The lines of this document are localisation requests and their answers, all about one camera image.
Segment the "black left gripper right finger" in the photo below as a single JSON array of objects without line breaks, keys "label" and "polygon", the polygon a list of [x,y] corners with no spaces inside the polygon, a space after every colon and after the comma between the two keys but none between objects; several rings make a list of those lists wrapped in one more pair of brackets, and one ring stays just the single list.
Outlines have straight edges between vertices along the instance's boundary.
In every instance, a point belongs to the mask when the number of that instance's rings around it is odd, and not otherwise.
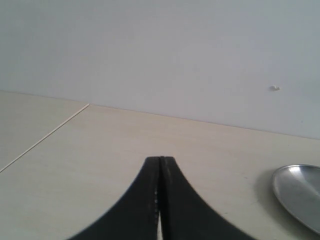
[{"label": "black left gripper right finger", "polygon": [[195,191],[176,160],[160,157],[164,194],[162,236],[166,240],[252,240],[213,210]]}]

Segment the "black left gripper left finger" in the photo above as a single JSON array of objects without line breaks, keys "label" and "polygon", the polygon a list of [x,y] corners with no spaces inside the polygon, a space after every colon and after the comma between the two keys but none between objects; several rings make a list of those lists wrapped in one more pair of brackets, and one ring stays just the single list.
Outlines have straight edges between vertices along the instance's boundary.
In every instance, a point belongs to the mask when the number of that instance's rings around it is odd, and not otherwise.
[{"label": "black left gripper left finger", "polygon": [[156,240],[160,157],[147,157],[122,197],[71,240]]}]

